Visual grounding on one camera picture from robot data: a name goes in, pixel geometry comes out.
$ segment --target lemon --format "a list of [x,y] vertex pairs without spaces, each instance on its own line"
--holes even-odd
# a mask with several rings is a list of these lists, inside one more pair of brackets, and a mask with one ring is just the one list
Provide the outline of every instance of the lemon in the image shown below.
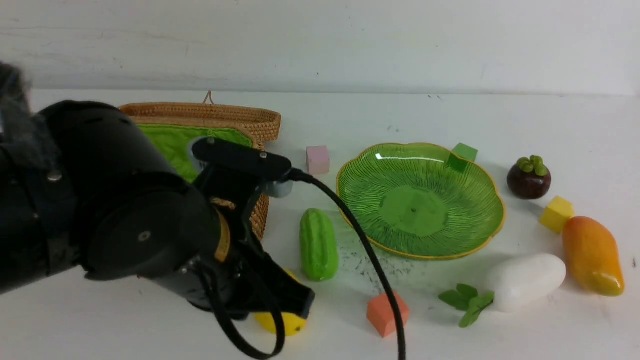
[[[298,281],[290,271],[285,271],[295,281]],[[276,323],[273,321],[271,313],[255,313],[255,319],[265,330],[272,332],[273,334],[276,333]],[[307,325],[307,321],[305,319],[291,313],[282,313],[282,320],[284,320],[284,332],[286,336],[292,336],[299,333]]]

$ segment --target green fabric lining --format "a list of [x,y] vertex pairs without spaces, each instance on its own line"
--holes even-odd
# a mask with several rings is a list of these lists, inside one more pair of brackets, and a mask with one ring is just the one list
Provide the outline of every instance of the green fabric lining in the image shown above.
[[213,136],[247,147],[253,141],[236,129],[217,127],[191,127],[179,125],[138,124],[142,132],[169,161],[178,174],[192,183],[198,172],[193,168],[187,153],[189,142],[199,136]]

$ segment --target yellow cube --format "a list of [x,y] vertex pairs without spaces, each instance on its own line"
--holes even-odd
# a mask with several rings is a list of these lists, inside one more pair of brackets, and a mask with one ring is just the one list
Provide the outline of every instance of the yellow cube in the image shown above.
[[575,215],[571,202],[556,196],[549,202],[540,217],[540,223],[556,233],[561,233],[566,222]]

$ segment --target white radish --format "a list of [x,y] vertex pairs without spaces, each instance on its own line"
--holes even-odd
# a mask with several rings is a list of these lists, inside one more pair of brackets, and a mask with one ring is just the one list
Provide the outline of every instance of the white radish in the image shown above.
[[558,289],[566,276],[562,260],[551,254],[509,259],[492,268],[487,288],[495,293],[492,308],[511,313]]

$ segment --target yellow fruit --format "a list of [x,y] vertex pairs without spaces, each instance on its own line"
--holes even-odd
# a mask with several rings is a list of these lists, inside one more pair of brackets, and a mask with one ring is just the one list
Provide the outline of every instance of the yellow fruit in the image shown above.
[[616,239],[588,217],[567,221],[562,233],[566,267],[585,289],[604,296],[625,291]]
[[[290,271],[285,271],[295,281],[298,281]],[[273,334],[276,333],[276,323],[273,321],[271,313],[255,313],[255,319],[265,330],[272,332]],[[284,332],[286,336],[292,336],[299,333],[307,324],[305,319],[290,313],[282,313],[282,320],[284,320]]]

